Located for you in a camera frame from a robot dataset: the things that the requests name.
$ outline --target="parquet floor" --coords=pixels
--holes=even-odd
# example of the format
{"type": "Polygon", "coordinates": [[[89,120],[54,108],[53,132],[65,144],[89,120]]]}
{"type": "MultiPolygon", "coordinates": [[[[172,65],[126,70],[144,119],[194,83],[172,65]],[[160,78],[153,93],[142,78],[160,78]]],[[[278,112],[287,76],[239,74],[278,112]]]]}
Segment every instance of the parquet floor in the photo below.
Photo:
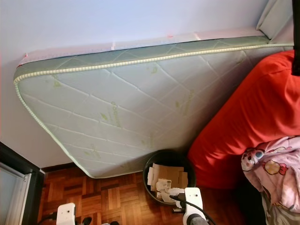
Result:
{"type": "MultiPolygon", "coordinates": [[[[232,191],[201,188],[201,193],[204,209],[218,225],[245,224],[232,191]]],[[[120,225],[182,224],[182,214],[172,214],[172,208],[148,196],[141,172],[108,179],[89,178],[77,167],[47,173],[38,220],[71,202],[76,204],[77,221],[90,216],[93,225],[112,221],[120,225]]]]}

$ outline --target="black trash bin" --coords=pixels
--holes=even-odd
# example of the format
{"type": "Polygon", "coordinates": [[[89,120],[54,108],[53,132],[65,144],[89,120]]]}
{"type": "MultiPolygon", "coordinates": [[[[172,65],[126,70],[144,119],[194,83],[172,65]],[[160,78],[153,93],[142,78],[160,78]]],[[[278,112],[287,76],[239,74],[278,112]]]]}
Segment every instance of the black trash bin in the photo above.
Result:
{"type": "Polygon", "coordinates": [[[148,172],[149,172],[149,167],[151,167],[155,164],[159,165],[166,165],[166,166],[182,166],[184,168],[184,172],[187,172],[187,179],[188,179],[188,187],[189,188],[194,188],[196,187],[196,175],[195,171],[188,159],[173,150],[159,150],[156,151],[148,160],[146,163],[143,173],[142,173],[142,179],[144,186],[148,192],[148,194],[151,196],[152,199],[154,199],[156,202],[163,204],[163,205],[174,205],[175,203],[167,203],[164,201],[161,201],[157,199],[152,192],[150,191],[150,186],[147,185],[148,182],[148,172]]]}

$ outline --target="pink blanket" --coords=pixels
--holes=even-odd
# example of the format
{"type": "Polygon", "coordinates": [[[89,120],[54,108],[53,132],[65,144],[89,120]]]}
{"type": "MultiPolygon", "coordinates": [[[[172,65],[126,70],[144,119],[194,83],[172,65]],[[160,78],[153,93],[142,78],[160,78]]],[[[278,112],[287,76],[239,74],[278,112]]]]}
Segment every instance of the pink blanket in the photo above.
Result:
{"type": "Polygon", "coordinates": [[[241,165],[247,179],[272,204],[300,213],[300,136],[247,149],[241,165]]]}

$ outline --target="mattress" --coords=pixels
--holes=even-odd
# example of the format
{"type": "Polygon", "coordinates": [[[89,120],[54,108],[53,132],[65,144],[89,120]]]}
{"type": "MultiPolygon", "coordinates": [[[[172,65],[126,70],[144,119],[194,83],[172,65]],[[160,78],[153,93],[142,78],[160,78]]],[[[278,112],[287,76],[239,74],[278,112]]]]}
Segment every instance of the mattress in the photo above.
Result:
{"type": "Polygon", "coordinates": [[[90,177],[141,171],[182,150],[262,58],[291,49],[260,37],[194,41],[20,65],[16,93],[90,177]]]}

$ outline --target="red cushion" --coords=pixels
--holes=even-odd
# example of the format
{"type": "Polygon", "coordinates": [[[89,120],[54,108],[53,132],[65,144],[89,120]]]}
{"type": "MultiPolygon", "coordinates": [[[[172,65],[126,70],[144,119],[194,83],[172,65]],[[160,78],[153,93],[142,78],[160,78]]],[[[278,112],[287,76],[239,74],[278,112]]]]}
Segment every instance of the red cushion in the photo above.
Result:
{"type": "Polygon", "coordinates": [[[197,185],[234,188],[243,177],[240,155],[288,135],[300,135],[300,77],[293,51],[263,59],[194,141],[188,158],[197,185]]]}

